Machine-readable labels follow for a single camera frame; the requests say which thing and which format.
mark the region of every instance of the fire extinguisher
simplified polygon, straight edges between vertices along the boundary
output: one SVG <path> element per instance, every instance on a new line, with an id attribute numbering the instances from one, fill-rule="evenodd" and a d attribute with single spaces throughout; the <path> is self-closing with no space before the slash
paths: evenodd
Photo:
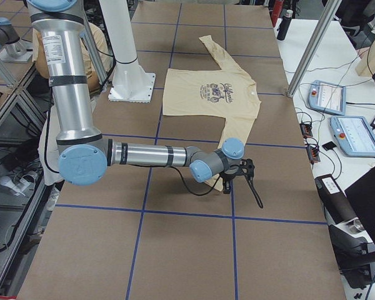
<path id="1" fill-rule="evenodd" d="M 271 14 L 271 21 L 272 21 L 273 27 L 275 27 L 276 21 L 278 20 L 278 17 L 282 12 L 283 1 L 284 0 L 275 0 L 274 8 L 273 8 L 272 14 Z"/>

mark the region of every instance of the printed logo on shirt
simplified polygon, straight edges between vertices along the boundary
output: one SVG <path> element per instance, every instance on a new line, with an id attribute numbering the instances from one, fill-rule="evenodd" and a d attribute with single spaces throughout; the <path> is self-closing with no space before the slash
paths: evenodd
<path id="1" fill-rule="evenodd" d="M 218 103 L 220 100 L 225 100 L 227 103 L 232 103 L 232 94 L 232 85 L 229 83 L 211 83 L 200 87 L 201 99 L 212 103 Z"/>

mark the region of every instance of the warning label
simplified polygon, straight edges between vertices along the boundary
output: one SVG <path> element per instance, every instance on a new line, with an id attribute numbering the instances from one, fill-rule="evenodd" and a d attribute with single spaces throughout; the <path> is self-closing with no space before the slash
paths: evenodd
<path id="1" fill-rule="evenodd" d="M 46 36 L 42 40 L 47 64 L 64 64 L 65 55 L 61 36 Z"/>

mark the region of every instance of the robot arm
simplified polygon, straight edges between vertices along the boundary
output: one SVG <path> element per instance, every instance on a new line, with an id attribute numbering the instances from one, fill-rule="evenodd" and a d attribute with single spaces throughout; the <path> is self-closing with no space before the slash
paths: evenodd
<path id="1" fill-rule="evenodd" d="M 223 174 L 224 186 L 241 173 L 244 144 L 234 138 L 209 154 L 196 147 L 149 146 L 103 139 L 93 124 L 79 41 L 84 28 L 82 1 L 27 1 L 32 26 L 42 35 L 61 128 L 57 136 L 59 171 L 65 180 L 77 185 L 92 184 L 112 164 L 189 166 L 200 183 Z"/>
<path id="2" fill-rule="evenodd" d="M 17 58 L 26 52 L 26 47 L 22 43 L 11 22 L 5 17 L 0 17 L 0 49 L 6 48 L 8 55 Z"/>

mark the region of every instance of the brown tabletop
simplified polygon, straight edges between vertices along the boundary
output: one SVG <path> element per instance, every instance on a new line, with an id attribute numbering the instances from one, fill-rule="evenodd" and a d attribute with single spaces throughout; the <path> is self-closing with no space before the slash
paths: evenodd
<path id="1" fill-rule="evenodd" d="M 345 299 L 268 9 L 140 2 L 132 28 L 157 74 L 152 100 L 104 94 L 95 125 L 116 141 L 213 151 L 223 119 L 161 113 L 167 68 L 218 69 L 198 40 L 211 34 L 257 82 L 245 157 L 264 209 L 242 177 L 230 195 L 196 197 L 175 170 L 110 167 L 91 186 L 65 184 L 18 299 Z"/>

